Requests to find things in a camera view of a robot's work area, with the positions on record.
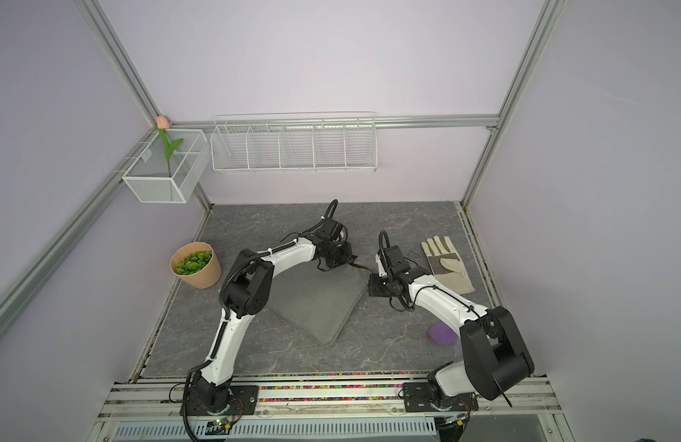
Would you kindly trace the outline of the grey laptop bag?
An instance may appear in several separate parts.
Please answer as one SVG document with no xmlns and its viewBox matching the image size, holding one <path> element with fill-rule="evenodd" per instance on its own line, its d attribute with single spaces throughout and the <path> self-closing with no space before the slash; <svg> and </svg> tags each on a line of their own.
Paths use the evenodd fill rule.
<svg viewBox="0 0 681 442">
<path fill-rule="evenodd" d="M 276 276 L 267 307 L 318 344 L 334 344 L 357 302 L 367 292 L 369 274 L 349 264 L 323 271 L 301 263 Z"/>
</svg>

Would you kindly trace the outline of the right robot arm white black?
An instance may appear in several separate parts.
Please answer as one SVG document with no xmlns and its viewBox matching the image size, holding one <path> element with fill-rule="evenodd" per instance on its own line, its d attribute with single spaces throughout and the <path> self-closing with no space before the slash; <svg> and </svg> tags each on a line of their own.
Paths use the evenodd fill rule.
<svg viewBox="0 0 681 442">
<path fill-rule="evenodd" d="M 464 394 L 494 400 L 535 370 L 526 343 L 510 311 L 489 309 L 450 290 L 421 266 L 413 266 L 397 246 L 381 247 L 378 271 L 371 274 L 372 296 L 397 298 L 404 311 L 426 309 L 460 340 L 462 359 L 427 376 L 425 399 L 446 410 Z"/>
</svg>

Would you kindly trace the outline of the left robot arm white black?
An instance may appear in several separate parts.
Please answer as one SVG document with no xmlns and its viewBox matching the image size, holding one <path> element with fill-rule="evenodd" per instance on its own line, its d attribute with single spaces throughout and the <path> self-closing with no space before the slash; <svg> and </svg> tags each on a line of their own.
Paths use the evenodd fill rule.
<svg viewBox="0 0 681 442">
<path fill-rule="evenodd" d="M 251 320 L 267 305 L 276 276 L 315 260 L 333 269 L 351 257 L 346 226 L 329 215 L 286 243 L 260 252 L 239 252 L 219 294 L 221 320 L 209 354 L 189 370 L 183 383 L 181 411 L 196 404 L 208 414 L 222 414 L 229 407 L 237 354 Z"/>
</svg>

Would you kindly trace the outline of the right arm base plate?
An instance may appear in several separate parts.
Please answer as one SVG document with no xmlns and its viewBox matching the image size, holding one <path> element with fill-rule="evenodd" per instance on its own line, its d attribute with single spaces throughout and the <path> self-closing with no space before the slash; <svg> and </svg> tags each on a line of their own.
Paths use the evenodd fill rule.
<svg viewBox="0 0 681 442">
<path fill-rule="evenodd" d="M 470 414 L 479 410 L 473 392 L 446 396 L 437 386 L 428 382 L 405 382 L 398 392 L 408 413 L 458 412 Z"/>
</svg>

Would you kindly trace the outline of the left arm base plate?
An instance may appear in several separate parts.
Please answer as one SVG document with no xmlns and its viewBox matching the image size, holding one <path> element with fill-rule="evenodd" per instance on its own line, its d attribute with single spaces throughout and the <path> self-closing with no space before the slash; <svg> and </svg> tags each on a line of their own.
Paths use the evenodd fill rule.
<svg viewBox="0 0 681 442">
<path fill-rule="evenodd" d="M 219 416 L 252 415 L 258 403 L 258 385 L 223 385 L 218 388 L 195 386 L 189 388 L 180 415 Z"/>
</svg>

